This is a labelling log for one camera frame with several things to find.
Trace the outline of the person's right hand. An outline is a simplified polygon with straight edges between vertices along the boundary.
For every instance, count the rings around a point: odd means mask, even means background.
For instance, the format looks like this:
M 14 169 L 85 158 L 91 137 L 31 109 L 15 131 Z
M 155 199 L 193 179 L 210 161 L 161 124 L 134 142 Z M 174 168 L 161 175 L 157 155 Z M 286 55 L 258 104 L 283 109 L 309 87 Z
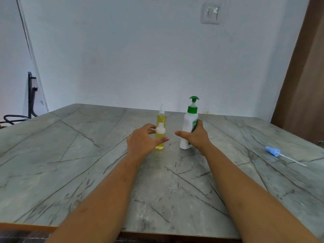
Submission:
M 202 120 L 198 119 L 196 128 L 192 133 L 193 140 L 188 142 L 196 148 L 202 156 L 205 156 L 205 152 L 213 145 L 209 140 L 207 131 L 203 127 Z

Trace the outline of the person's left hand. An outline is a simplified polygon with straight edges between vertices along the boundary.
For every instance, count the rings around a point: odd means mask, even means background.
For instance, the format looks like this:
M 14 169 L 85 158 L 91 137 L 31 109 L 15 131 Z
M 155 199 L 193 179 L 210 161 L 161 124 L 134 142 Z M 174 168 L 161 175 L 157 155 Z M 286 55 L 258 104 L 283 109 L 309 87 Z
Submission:
M 139 162 L 150 154 L 154 149 L 150 134 L 154 134 L 155 132 L 156 126 L 151 123 L 147 123 L 139 129 L 134 130 L 127 138 L 127 159 Z

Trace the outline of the small yellow bottle white cap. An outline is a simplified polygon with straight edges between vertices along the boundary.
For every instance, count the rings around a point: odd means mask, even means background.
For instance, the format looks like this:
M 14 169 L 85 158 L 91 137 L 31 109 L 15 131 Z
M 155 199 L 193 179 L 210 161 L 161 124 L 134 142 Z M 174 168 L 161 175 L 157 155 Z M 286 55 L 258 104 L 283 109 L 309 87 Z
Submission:
M 165 133 L 166 133 L 166 129 L 165 129 L 164 123 L 159 122 L 157 124 L 157 128 L 156 128 L 155 139 L 164 138 Z M 159 144 L 158 146 L 155 147 L 155 149 L 163 150 L 164 149 L 164 143 Z

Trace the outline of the white bottle green pump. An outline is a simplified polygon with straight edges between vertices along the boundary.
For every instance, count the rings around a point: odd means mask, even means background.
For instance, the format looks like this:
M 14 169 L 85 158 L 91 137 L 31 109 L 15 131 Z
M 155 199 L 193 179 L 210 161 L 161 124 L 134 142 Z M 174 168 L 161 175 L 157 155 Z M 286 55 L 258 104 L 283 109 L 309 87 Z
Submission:
M 187 113 L 184 115 L 182 131 L 191 133 L 195 130 L 198 121 L 198 107 L 196 101 L 199 100 L 197 96 L 190 97 L 192 100 L 191 105 L 188 106 Z M 191 147 L 191 144 L 184 138 L 181 138 L 180 148 L 186 150 Z

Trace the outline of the person's left forearm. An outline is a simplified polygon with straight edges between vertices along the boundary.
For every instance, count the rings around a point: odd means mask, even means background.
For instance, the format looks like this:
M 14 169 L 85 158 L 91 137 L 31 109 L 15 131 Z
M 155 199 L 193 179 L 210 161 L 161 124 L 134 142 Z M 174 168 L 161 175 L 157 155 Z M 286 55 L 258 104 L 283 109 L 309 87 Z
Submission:
M 112 243 L 126 216 L 132 185 L 145 155 L 128 153 L 45 243 Z

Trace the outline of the person's right forearm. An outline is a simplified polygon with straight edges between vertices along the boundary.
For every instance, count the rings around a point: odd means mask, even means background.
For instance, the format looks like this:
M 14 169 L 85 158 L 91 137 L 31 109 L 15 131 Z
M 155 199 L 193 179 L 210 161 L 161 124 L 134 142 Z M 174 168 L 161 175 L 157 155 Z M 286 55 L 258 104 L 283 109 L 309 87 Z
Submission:
M 269 192 L 212 144 L 205 156 L 243 243 L 321 243 Z

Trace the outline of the tall yellow spray bottle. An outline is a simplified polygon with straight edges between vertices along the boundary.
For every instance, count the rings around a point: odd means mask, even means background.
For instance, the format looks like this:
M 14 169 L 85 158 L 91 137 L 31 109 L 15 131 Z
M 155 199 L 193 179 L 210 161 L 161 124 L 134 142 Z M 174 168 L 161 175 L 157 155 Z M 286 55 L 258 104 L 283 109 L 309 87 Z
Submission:
M 156 119 L 156 126 L 159 126 L 159 123 L 163 123 L 164 128 L 166 128 L 166 120 L 167 120 L 167 115 L 165 114 L 165 106 L 164 104 L 161 104 L 159 113 L 157 115 Z

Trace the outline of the blue spray nozzle with tube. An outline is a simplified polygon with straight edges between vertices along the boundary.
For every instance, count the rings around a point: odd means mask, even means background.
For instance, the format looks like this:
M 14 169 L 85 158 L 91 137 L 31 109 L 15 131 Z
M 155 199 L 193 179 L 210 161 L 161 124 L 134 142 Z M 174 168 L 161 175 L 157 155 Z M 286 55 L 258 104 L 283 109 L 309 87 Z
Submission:
M 294 160 L 294 159 L 292 159 L 290 157 L 287 157 L 287 156 L 281 154 L 281 151 L 278 150 L 278 149 L 276 149 L 276 148 L 272 148 L 272 147 L 266 146 L 265 147 L 265 151 L 268 152 L 269 154 L 271 154 L 274 157 L 283 157 L 283 158 L 286 158 L 286 159 L 288 159 L 290 161 L 293 161 L 293 162 L 295 162 L 295 163 L 297 163 L 297 164 L 299 164 L 299 165 L 301 165 L 303 167 L 307 167 L 307 165 L 305 165 L 305 164 L 303 164 L 303 163 L 301 163 L 301 162 L 299 162 L 297 160 Z

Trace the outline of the brown wooden door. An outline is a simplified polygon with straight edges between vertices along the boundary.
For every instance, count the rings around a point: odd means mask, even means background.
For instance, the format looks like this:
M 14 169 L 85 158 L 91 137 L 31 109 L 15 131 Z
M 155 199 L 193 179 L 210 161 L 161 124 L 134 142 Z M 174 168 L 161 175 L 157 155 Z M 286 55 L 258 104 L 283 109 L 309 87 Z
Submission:
M 309 0 L 271 123 L 324 147 L 324 0 Z

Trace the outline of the black metal chair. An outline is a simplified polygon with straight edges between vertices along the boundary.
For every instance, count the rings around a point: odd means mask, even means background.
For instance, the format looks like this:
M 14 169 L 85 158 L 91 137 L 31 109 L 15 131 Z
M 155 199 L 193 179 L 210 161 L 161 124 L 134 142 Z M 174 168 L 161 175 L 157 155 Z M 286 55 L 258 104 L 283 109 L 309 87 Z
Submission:
M 32 86 L 32 80 L 36 79 L 33 77 L 31 72 L 28 72 L 28 115 L 5 115 L 3 117 L 4 121 L 0 121 L 0 124 L 8 123 L 10 125 L 14 125 L 18 122 L 24 122 L 32 117 L 38 117 L 38 115 L 34 111 L 34 101 L 35 101 L 35 94 L 38 91 L 38 87 Z

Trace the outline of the white wall switch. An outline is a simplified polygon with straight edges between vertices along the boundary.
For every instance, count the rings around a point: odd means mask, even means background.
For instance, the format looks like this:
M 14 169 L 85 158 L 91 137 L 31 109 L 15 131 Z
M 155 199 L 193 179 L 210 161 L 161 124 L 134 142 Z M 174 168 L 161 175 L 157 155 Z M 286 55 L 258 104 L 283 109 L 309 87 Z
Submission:
M 220 24 L 221 4 L 203 3 L 201 7 L 200 22 L 202 24 Z

